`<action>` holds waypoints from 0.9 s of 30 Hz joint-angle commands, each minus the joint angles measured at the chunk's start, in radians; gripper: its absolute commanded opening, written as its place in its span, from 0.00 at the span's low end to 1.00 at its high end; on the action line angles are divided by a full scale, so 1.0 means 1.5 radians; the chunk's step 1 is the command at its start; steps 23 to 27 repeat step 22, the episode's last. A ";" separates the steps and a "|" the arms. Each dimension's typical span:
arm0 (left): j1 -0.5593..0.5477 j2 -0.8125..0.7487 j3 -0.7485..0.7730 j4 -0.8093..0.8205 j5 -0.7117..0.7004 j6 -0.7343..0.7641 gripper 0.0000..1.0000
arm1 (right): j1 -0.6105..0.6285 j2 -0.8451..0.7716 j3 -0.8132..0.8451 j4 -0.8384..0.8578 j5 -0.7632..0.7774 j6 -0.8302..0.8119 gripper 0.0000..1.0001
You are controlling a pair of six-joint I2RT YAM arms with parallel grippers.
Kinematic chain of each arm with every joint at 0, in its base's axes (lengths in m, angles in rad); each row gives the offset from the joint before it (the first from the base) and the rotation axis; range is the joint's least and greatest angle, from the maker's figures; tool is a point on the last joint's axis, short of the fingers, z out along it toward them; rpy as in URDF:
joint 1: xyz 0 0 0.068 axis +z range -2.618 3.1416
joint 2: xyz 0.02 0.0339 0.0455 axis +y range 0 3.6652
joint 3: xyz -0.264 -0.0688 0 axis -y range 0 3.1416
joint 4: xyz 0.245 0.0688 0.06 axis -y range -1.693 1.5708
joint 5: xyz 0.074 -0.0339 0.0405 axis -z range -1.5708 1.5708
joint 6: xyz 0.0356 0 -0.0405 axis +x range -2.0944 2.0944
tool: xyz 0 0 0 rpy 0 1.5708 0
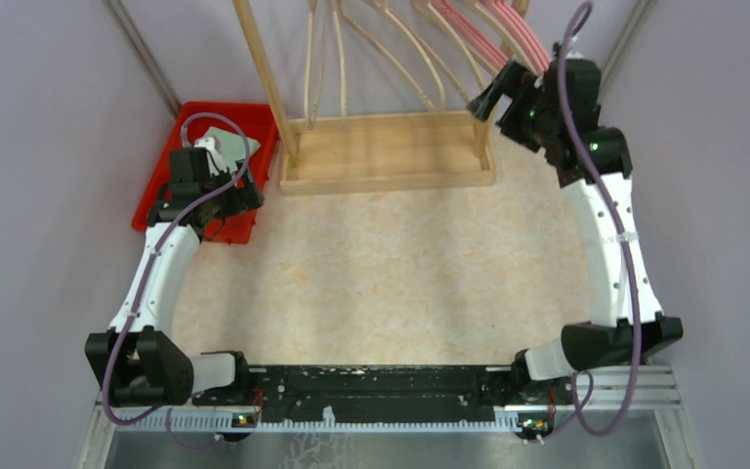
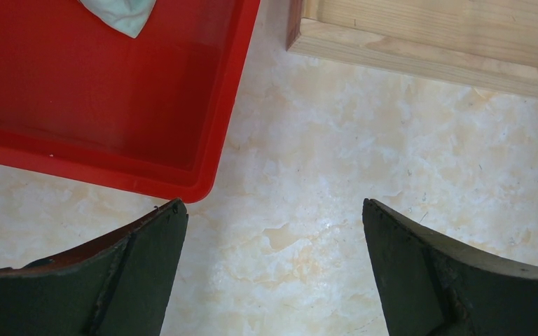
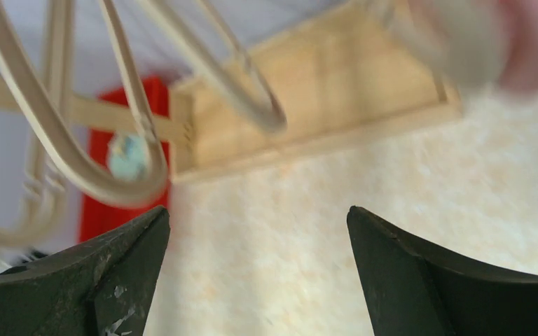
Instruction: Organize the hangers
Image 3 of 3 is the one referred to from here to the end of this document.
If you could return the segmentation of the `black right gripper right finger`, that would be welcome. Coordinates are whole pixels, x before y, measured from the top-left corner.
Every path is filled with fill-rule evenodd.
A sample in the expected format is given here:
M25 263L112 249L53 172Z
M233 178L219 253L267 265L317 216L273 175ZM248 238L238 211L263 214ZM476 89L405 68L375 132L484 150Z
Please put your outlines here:
M538 275L466 257L360 206L347 228L376 335L538 335Z

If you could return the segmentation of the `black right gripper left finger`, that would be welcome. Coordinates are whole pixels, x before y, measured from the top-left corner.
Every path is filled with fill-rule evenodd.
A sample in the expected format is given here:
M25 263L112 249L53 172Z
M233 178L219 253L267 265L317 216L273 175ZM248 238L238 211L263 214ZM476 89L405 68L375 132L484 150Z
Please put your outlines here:
M169 237L157 206L0 273L0 335L143 335Z

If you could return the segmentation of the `pink plastic hanger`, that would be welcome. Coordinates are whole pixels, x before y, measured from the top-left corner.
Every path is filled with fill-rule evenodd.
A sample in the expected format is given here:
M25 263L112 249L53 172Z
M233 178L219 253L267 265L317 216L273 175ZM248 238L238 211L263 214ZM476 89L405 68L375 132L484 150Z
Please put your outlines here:
M511 93L538 92L538 1L500 1L510 37L499 86Z

